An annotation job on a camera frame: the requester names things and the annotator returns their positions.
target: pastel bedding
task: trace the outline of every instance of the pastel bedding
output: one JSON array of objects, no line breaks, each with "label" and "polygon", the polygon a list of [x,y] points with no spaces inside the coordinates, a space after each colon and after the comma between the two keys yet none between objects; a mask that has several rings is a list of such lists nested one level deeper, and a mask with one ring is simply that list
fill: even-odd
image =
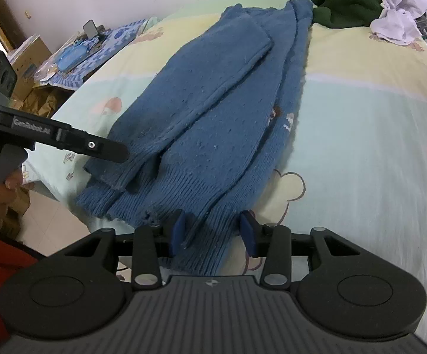
[{"label": "pastel bedding", "polygon": [[[229,5],[277,8],[287,0],[204,0],[149,29],[71,96],[54,119],[107,136],[168,59]],[[415,275],[427,290],[427,45],[400,47],[369,28],[310,30],[295,137],[252,208],[261,223],[296,233],[326,227]],[[89,180],[87,157],[38,145],[25,170],[36,175],[91,231],[132,228],[89,217],[74,198]],[[259,275],[233,239],[219,274]],[[307,273],[293,259],[293,279]],[[417,333],[427,341],[427,311]]]}]

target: green sweater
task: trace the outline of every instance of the green sweater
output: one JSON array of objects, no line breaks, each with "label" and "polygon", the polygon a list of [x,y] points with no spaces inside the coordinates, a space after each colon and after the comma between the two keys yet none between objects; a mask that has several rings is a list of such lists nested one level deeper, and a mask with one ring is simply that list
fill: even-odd
[{"label": "green sweater", "polygon": [[313,22],[328,28],[343,29],[370,26],[381,14],[382,0],[312,0]]}]

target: blue sweater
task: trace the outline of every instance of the blue sweater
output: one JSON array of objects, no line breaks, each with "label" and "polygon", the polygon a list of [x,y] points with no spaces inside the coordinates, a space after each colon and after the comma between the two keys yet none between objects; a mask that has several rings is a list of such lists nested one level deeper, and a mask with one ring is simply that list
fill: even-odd
[{"label": "blue sweater", "polygon": [[129,145],[130,159],[90,160],[78,203],[134,227],[184,209],[188,248],[173,267],[215,273],[238,213],[254,204],[290,137],[311,12],[309,0],[227,8],[116,122],[109,138]]}]

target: round black pad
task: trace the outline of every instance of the round black pad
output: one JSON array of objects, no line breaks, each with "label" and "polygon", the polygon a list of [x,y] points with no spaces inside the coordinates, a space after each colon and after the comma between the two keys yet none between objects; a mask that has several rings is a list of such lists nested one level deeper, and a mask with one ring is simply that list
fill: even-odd
[{"label": "round black pad", "polygon": [[86,257],[53,255],[0,288],[0,315],[12,333],[66,339],[97,330],[121,310],[121,282]]},{"label": "round black pad", "polygon": [[371,253],[327,258],[305,276],[296,296],[327,330],[372,340],[414,332],[427,304],[416,278]]},{"label": "round black pad", "polygon": [[41,306],[61,307],[76,302],[84,294],[84,285],[70,276],[43,278],[30,289],[30,297]]},{"label": "round black pad", "polygon": [[349,276],[338,284],[338,293],[357,306],[378,306],[392,297],[392,287],[377,276]]}]

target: grooved grip surface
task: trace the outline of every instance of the grooved grip surface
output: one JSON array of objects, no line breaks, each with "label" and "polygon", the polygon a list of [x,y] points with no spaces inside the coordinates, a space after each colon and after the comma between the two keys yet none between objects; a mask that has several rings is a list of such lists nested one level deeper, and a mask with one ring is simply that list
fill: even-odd
[{"label": "grooved grip surface", "polygon": [[291,296],[252,276],[174,276],[135,294],[125,312],[88,336],[42,342],[13,336],[0,354],[417,354],[415,336],[381,343],[349,341],[306,319]]}]

